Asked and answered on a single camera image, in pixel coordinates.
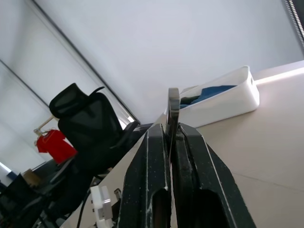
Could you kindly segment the white plastic storage bin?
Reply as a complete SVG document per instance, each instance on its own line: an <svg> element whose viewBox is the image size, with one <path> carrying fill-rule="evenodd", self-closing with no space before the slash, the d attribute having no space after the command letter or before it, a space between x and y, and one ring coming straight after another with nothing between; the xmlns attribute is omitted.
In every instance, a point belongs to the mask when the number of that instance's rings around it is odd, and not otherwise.
<svg viewBox="0 0 304 228"><path fill-rule="evenodd" d="M200 95L203 88L235 85L223 93L180 109L182 97ZM242 66L207 83L179 92L168 92L167 117L178 117L178 122L197 128L237 115L252 112L259 107L260 95L248 66Z"/></svg>

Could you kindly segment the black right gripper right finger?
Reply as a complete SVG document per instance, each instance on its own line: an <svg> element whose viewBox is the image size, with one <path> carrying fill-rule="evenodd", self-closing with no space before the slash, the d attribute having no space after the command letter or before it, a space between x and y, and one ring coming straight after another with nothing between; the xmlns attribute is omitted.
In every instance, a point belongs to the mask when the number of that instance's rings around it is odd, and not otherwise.
<svg viewBox="0 0 304 228"><path fill-rule="evenodd" d="M179 124L171 164L178 228L257 228L230 169L195 128Z"/></svg>

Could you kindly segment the wooden clothes rack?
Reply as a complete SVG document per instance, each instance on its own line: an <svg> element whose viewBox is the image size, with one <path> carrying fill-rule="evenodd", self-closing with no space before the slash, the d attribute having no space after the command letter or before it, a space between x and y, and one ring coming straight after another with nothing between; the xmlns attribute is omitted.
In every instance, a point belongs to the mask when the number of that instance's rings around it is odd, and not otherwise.
<svg viewBox="0 0 304 228"><path fill-rule="evenodd" d="M53 115L50 116L45 122L43 122L38 128L34 129L33 132L37 135L37 139L34 141L34 145L37 145L37 141L40 137L47 135L47 133L52 129L43 130L43 128L48 125L51 121L58 122L59 119L54 117Z"/></svg>

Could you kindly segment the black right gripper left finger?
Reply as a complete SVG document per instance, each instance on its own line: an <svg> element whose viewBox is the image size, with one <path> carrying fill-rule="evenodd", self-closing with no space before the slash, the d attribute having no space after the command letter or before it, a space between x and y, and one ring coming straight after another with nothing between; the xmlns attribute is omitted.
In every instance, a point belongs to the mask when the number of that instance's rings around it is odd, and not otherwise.
<svg viewBox="0 0 304 228"><path fill-rule="evenodd" d="M170 228L171 175L162 124L152 126L124 179L117 228Z"/></svg>

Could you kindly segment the black mesh office chair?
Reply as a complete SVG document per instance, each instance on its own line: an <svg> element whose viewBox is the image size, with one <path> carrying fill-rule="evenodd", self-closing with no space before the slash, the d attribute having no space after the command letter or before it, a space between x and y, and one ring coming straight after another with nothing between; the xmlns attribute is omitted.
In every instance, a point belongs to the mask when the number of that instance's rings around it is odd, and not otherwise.
<svg viewBox="0 0 304 228"><path fill-rule="evenodd" d="M56 218L75 211L85 198L94 177L113 168L135 145L151 124L133 121L125 128L110 101L97 88L86 95L72 83L49 104L59 119L58 127L77 151L54 190L49 212Z"/></svg>

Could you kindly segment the cardboard box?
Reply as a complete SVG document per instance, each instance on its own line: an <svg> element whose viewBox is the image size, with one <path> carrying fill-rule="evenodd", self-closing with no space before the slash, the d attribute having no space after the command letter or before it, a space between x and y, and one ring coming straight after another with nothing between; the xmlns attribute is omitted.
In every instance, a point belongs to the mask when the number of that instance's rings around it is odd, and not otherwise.
<svg viewBox="0 0 304 228"><path fill-rule="evenodd" d="M27 184L33 188L38 187L41 184L41 178L36 175L32 169L28 169L22 173L22 177L27 182Z"/></svg>

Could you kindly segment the white power adapter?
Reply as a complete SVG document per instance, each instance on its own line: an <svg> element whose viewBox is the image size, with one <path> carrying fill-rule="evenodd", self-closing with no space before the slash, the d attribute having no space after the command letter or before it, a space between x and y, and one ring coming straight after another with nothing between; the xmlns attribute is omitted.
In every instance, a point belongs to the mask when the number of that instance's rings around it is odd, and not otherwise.
<svg viewBox="0 0 304 228"><path fill-rule="evenodd" d="M90 188L97 228L113 228L111 198L106 186Z"/></svg>

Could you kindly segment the blue cloth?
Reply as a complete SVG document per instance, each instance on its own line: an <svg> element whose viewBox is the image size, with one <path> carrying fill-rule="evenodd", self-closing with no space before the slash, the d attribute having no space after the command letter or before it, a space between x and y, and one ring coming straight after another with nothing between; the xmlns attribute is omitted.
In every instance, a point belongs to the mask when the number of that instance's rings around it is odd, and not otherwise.
<svg viewBox="0 0 304 228"><path fill-rule="evenodd" d="M195 103L201 102L215 95L223 93L229 89L236 87L235 85L221 85L221 86L211 86L203 88L200 95L182 97L180 100L180 109L193 105Z"/></svg>

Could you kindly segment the red t-shirt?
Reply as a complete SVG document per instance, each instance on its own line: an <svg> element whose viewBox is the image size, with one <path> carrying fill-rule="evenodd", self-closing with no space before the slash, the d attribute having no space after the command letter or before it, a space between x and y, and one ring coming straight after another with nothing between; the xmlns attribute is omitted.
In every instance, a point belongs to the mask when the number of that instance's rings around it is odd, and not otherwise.
<svg viewBox="0 0 304 228"><path fill-rule="evenodd" d="M37 140L39 153L49 153L56 164L62 164L77 154L76 149L65 141L65 135L59 130L50 130Z"/></svg>

